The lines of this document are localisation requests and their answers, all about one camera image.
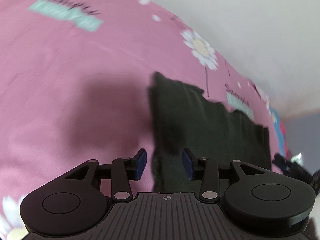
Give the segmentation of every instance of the mattress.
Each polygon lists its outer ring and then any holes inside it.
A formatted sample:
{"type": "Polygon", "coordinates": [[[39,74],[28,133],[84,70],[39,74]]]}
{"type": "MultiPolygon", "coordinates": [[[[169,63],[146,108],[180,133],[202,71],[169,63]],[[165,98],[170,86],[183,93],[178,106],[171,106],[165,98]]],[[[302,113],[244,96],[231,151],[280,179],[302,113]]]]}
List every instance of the mattress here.
{"type": "MultiPolygon", "coordinates": [[[[0,0],[0,238],[23,232],[23,196],[88,159],[110,163],[154,142],[154,72],[275,127],[255,85],[196,31],[149,0],[0,0]]],[[[148,161],[131,184],[152,191],[148,161]]],[[[101,191],[110,193],[103,181],[101,191]]]]}

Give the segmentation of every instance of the pink fabric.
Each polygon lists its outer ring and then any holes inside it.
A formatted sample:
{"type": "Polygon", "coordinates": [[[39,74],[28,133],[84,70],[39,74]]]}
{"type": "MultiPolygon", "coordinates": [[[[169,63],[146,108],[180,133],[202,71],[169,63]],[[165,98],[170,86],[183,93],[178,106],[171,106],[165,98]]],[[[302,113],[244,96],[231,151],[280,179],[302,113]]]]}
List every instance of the pink fabric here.
{"type": "MultiPolygon", "coordinates": [[[[0,0],[0,199],[17,201],[88,159],[111,163],[140,148],[148,164],[132,190],[151,191],[151,74],[206,91],[204,62],[181,35],[189,28],[147,1],[69,0],[99,11],[103,23],[89,32],[28,10],[36,1],[0,0]]],[[[254,121],[269,127],[273,157],[279,147],[265,102],[251,81],[215,55],[209,100],[226,103],[226,83],[246,98],[254,121]]],[[[109,194],[109,187],[104,181],[101,191],[109,194]]]]}

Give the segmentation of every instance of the black object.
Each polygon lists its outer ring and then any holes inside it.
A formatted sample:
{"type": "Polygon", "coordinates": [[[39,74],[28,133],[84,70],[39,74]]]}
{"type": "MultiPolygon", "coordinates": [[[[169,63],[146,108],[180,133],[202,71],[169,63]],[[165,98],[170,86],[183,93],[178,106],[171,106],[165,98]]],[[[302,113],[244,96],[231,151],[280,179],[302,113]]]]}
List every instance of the black object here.
{"type": "Polygon", "coordinates": [[[24,198],[25,240],[308,239],[303,231],[315,202],[310,185],[238,160],[219,165],[188,149],[182,156],[189,179],[202,180],[199,195],[133,198],[129,180],[142,176],[144,149],[111,164],[88,160],[24,198]],[[111,197],[99,191],[101,179],[111,179],[111,197]],[[219,179],[230,182],[223,198],[219,179]]]}
{"type": "Polygon", "coordinates": [[[307,172],[297,162],[291,162],[283,158],[279,153],[275,155],[272,161],[274,165],[279,167],[284,175],[294,179],[301,180],[309,184],[316,193],[316,196],[320,193],[320,170],[316,171],[313,175],[307,172]]]}
{"type": "MultiPolygon", "coordinates": [[[[222,103],[208,101],[203,92],[159,72],[153,75],[149,102],[155,138],[154,192],[199,194],[201,182],[188,181],[181,163],[185,148],[219,164],[240,159],[271,170],[268,128],[256,125],[239,110],[229,112],[222,103]]],[[[222,196],[228,186],[227,180],[220,182],[222,196]]]]}

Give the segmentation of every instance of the folded cloth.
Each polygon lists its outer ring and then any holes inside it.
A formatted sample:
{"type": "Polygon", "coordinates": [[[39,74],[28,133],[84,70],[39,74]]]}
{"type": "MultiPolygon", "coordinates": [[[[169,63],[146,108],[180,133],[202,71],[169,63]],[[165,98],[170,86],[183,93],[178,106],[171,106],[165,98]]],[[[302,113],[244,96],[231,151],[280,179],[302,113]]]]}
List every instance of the folded cloth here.
{"type": "MultiPolygon", "coordinates": [[[[160,73],[154,74],[153,82],[149,102],[155,137],[154,192],[199,193],[201,181],[188,181],[185,174],[184,148],[220,164],[239,159],[271,170],[268,128],[255,125],[241,111],[228,112],[222,103],[207,101],[196,86],[160,73]]],[[[227,182],[220,185],[223,194],[227,182]]]]}

